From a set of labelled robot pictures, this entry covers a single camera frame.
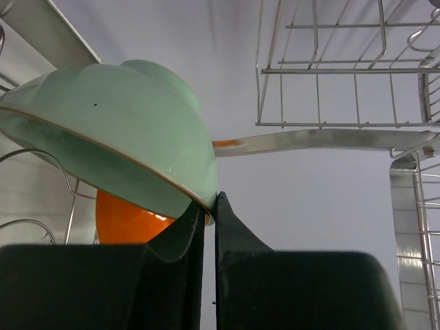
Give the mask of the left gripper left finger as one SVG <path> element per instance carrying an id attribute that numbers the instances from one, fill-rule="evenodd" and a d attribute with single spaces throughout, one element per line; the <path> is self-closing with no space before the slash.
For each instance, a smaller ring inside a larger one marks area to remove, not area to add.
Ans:
<path id="1" fill-rule="evenodd" d="M 148 243 L 1 248 L 2 329 L 198 329 L 205 211 Z"/>

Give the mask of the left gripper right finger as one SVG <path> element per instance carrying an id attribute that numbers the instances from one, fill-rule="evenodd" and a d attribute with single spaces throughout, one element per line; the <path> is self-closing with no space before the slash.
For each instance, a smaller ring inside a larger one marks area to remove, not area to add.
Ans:
<path id="1" fill-rule="evenodd" d="M 215 204 L 218 329 L 403 329 L 384 268 L 353 251 L 279 251 Z"/>

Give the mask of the green bowl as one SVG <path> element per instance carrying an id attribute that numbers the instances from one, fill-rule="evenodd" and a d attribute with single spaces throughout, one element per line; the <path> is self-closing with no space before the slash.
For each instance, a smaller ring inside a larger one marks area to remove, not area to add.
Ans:
<path id="1" fill-rule="evenodd" d="M 80 181 L 167 217 L 217 197 L 197 96 L 148 60 L 60 69 L 1 97 L 1 132 Z"/>

